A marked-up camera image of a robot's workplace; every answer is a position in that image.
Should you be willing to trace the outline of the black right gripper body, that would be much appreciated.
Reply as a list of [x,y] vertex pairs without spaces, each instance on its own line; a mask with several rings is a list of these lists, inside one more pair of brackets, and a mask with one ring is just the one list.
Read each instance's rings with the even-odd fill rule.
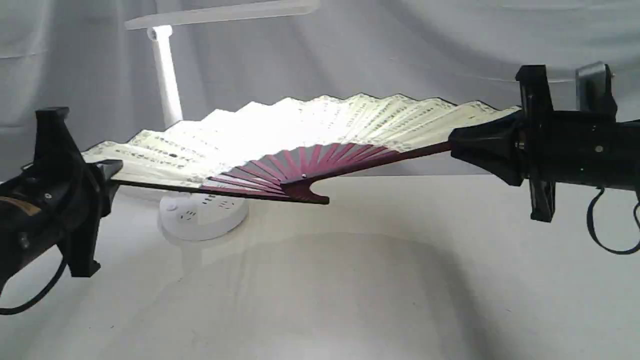
[[519,82],[521,100],[521,133],[519,143],[528,178],[531,214],[530,218],[541,223],[551,223],[555,212],[556,183],[543,176],[543,141],[545,130],[554,107],[544,64],[525,64],[519,68],[515,79]]

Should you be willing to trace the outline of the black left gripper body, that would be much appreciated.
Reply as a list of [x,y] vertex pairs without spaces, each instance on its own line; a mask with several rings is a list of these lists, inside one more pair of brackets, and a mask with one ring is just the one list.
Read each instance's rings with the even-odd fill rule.
[[82,157],[66,126],[68,107],[45,107],[35,111],[34,155],[23,165],[22,176],[35,199],[43,201],[66,230],[68,238],[58,248],[71,276],[90,278],[101,265],[95,260],[102,204],[93,170]]

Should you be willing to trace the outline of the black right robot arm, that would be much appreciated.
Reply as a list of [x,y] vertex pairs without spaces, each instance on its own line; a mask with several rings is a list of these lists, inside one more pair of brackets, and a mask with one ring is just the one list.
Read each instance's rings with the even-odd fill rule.
[[550,223],[557,183],[639,191],[639,121],[617,121],[613,72],[601,61],[574,73],[574,111],[553,106],[547,68],[526,64],[515,78],[521,109],[451,132],[451,156],[510,186],[528,180],[531,219]]

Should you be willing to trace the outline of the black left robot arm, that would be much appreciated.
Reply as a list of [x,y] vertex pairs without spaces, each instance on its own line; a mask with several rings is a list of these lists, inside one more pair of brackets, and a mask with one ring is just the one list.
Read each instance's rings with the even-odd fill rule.
[[3,182],[0,201],[0,278],[4,286],[51,248],[71,276],[89,278],[99,226],[112,211],[121,160],[86,162],[66,126],[66,106],[36,110],[33,160]]

